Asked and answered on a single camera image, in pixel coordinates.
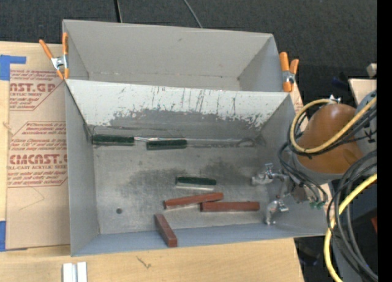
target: yellow cable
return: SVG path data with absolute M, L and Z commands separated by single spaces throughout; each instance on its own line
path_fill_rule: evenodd
M 290 141 L 293 145 L 293 147 L 303 153 L 316 153 L 319 151 L 324 150 L 325 148 L 329 147 L 332 145 L 335 141 L 337 141 L 340 137 L 342 137 L 343 134 L 345 134 L 354 124 L 357 122 L 364 114 L 366 111 L 368 111 L 377 101 L 377 97 L 374 97 L 370 102 L 368 102 L 352 119 L 349 121 L 337 134 L 335 134 L 332 138 L 330 138 L 327 142 L 323 143 L 322 145 L 311 148 L 311 149 L 306 149 L 297 144 L 295 141 L 295 127 L 298 122 L 298 119 L 300 116 L 310 107 L 316 104 L 330 104 L 333 101 L 329 99 L 320 99 L 320 100 L 315 100 L 307 105 L 305 105 L 299 112 L 298 114 L 294 117 L 292 126 L 290 128 Z
M 367 188 L 370 184 L 377 181 L 377 174 L 372 175 L 367 180 L 363 181 L 359 186 L 357 186 L 339 205 L 339 215 L 344 211 L 344 209 L 353 201 L 353 199 L 361 193 L 365 188 Z M 335 226 L 335 218 L 331 220 L 331 228 L 333 229 Z M 343 280 L 337 275 L 331 261 L 331 251 L 330 251 L 330 241 L 331 241 L 332 233 L 330 229 L 328 229 L 325 233 L 324 239 L 324 258 L 325 264 L 332 276 L 333 280 L 336 282 L 343 282 Z

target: black floor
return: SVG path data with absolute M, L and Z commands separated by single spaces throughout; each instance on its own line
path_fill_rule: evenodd
M 304 103 L 341 97 L 353 104 L 344 82 L 368 77 L 377 62 L 377 0 L 187 0 L 204 28 L 274 34 L 278 51 L 299 58 Z M 125 23 L 197 27 L 183 0 L 118 0 Z M 0 40 L 59 43 L 62 19 L 116 22 L 113 0 L 0 0 Z M 323 237 L 298 240 L 322 252 Z M 321 255 L 304 260 L 307 282 L 331 281 Z

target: blue tape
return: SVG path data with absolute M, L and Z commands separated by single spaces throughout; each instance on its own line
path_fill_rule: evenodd
M 0 55 L 0 80 L 10 80 L 11 64 L 26 64 L 26 57 Z
M 0 221 L 0 251 L 6 250 L 6 222 Z

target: red stick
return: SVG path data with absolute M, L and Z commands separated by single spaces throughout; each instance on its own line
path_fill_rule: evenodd
M 231 211 L 257 211 L 260 203 L 248 202 L 203 202 L 200 205 L 201 212 L 231 212 Z
M 177 247 L 177 236 L 174 234 L 172 228 L 167 222 L 164 215 L 154 215 L 155 225 L 158 228 L 160 236 L 162 236 L 168 247 Z
M 212 192 L 210 194 L 194 195 L 188 197 L 173 198 L 164 201 L 164 207 L 173 208 L 185 205 L 200 204 L 207 201 L 217 201 L 223 199 L 222 192 Z

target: red block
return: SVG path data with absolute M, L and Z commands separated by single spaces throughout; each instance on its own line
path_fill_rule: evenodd
M 173 208 L 186 205 L 200 204 L 202 202 L 217 201 L 223 199 L 222 192 L 212 192 L 209 194 L 194 195 L 188 197 L 173 198 L 164 201 L 164 207 Z
M 158 228 L 160 236 L 162 236 L 168 247 L 177 247 L 177 236 L 174 234 L 172 228 L 167 222 L 164 215 L 154 215 L 155 225 Z
M 203 202 L 200 205 L 201 212 L 232 212 L 232 211 L 257 211 L 260 203 L 257 201 L 247 202 Z

